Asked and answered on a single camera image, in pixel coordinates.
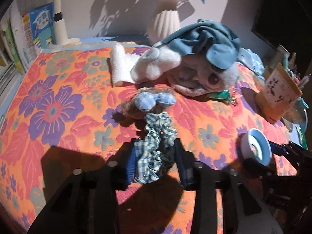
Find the blue plaid scrunchie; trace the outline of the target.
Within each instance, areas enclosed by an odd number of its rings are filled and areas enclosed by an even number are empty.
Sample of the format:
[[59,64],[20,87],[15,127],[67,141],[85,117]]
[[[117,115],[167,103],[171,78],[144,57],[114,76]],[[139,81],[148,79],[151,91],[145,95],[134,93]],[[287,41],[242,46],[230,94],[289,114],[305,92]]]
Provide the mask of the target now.
[[148,113],[145,116],[147,135],[134,143],[136,153],[136,170],[134,182],[148,184],[157,181],[163,176],[169,156],[159,151],[163,142],[165,150],[174,146],[177,130],[172,127],[172,119],[167,112]]

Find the grey plush bunny toy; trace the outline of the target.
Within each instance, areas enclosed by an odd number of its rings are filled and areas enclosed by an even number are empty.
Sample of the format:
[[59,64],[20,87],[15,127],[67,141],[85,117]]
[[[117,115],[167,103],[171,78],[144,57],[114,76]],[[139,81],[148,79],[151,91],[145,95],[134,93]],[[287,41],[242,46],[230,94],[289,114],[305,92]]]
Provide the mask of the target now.
[[167,73],[170,86],[186,97],[229,90],[237,78],[238,67],[235,62],[228,69],[219,69],[202,54],[182,57],[181,64]]

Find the teal blue cloth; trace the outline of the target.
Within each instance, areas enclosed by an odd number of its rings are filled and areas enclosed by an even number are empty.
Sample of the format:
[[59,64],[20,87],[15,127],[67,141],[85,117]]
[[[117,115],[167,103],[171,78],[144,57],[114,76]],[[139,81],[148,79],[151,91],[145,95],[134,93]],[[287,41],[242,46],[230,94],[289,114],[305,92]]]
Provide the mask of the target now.
[[203,52],[209,63],[227,70],[238,57],[240,39],[223,23],[200,19],[173,32],[154,46],[163,45],[181,56]]

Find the green booklet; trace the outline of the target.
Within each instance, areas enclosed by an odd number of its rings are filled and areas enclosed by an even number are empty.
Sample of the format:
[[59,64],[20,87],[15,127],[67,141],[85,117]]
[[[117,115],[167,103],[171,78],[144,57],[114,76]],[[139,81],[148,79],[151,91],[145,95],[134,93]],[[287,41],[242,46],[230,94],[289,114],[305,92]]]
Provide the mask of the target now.
[[301,147],[303,147],[305,150],[308,150],[308,146],[307,146],[307,143],[306,143],[306,138],[305,138],[305,135],[301,129],[300,126],[297,126],[296,127],[296,130],[297,130],[297,134],[298,134],[298,140],[299,140],[299,144],[301,145]]

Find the cork pen holder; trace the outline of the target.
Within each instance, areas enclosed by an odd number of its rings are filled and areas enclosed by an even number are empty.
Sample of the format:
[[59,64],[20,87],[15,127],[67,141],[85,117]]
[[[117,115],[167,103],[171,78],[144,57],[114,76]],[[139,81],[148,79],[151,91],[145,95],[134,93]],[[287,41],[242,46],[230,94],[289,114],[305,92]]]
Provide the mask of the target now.
[[301,96],[302,91],[282,64],[278,63],[262,89],[256,94],[255,103],[265,120],[275,124]]

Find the floral orange tablecloth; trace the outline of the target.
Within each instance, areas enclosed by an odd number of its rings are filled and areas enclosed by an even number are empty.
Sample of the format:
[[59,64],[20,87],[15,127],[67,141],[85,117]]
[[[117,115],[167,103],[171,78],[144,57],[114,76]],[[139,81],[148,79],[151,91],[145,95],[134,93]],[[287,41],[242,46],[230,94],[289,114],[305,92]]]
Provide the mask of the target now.
[[[126,119],[121,103],[134,85],[113,87],[110,48],[42,53],[30,67],[1,127],[1,206],[18,233],[26,233],[72,170],[95,170],[132,138],[144,123]],[[285,125],[269,124],[253,102],[259,90],[243,65],[234,89],[237,104],[176,94],[172,125],[186,150],[220,170],[237,167],[238,138],[261,130],[278,144],[290,140]]]

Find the green pouch with keyring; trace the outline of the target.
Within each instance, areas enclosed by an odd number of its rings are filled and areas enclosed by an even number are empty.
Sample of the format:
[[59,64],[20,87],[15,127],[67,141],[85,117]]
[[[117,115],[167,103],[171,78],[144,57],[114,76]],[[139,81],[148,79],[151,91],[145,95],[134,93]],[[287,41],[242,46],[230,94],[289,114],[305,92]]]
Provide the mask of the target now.
[[226,105],[237,106],[238,101],[229,90],[223,90],[220,92],[211,92],[206,95],[206,98],[213,101],[219,101]]

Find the pens in holder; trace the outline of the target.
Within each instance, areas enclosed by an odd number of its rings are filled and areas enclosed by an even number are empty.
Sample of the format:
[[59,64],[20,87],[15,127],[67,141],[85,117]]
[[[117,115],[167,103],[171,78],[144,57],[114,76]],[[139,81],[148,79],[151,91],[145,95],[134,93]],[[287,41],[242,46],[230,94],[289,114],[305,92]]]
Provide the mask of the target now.
[[295,84],[300,90],[303,90],[305,85],[309,83],[311,74],[305,75],[302,79],[300,78],[301,74],[297,71],[297,65],[295,64],[296,53],[294,52],[291,59],[289,59],[289,54],[284,54],[282,58],[282,66],[286,73],[293,79]]

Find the light blue cloth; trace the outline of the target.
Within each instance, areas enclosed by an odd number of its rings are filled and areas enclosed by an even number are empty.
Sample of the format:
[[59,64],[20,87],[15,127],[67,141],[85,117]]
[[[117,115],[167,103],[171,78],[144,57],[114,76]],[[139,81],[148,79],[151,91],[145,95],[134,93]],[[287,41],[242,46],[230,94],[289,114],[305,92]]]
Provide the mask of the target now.
[[250,49],[240,48],[237,61],[260,77],[262,77],[265,72],[261,58]]

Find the white folded towel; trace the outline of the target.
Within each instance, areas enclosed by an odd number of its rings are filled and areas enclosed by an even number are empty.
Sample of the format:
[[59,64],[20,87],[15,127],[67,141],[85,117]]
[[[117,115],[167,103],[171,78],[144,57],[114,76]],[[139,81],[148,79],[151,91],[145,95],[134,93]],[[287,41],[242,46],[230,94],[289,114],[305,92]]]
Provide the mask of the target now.
[[116,43],[110,52],[111,78],[113,87],[121,87],[123,83],[135,83],[131,70],[139,59],[139,55],[125,52],[125,48]]

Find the white desk lamp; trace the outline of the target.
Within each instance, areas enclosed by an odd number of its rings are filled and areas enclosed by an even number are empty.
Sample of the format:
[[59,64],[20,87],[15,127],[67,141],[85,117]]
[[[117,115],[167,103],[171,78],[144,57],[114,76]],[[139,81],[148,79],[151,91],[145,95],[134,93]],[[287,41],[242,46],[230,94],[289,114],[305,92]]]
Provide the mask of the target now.
[[55,36],[55,44],[52,45],[53,51],[60,51],[64,46],[69,44],[79,44],[79,38],[69,38],[66,29],[66,22],[62,14],[61,0],[53,0],[53,29]]

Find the white ribbed vase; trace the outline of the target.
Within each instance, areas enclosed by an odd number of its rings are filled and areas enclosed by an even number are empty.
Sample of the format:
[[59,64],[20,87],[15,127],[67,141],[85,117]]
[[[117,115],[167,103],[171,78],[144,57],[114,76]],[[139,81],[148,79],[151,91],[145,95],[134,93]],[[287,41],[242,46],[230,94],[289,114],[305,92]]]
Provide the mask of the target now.
[[151,45],[165,39],[180,28],[178,5],[183,0],[157,1],[157,7],[147,27],[147,36]]

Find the stack of books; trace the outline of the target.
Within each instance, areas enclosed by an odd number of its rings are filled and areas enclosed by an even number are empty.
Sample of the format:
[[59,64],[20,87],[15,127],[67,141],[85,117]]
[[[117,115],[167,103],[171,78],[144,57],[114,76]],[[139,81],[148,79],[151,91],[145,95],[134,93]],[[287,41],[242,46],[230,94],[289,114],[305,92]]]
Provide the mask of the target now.
[[19,72],[25,74],[37,58],[37,54],[35,48],[27,43],[22,18],[16,6],[13,7],[13,11],[17,14],[11,16],[10,6],[1,19],[1,38],[8,56]]

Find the blue cover book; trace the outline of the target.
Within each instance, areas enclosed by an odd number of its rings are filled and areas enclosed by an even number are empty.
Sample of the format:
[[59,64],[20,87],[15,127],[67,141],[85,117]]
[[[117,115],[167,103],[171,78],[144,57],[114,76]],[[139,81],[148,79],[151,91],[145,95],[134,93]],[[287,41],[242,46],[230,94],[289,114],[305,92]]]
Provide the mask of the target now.
[[53,3],[48,3],[29,11],[31,32],[36,52],[55,44]]

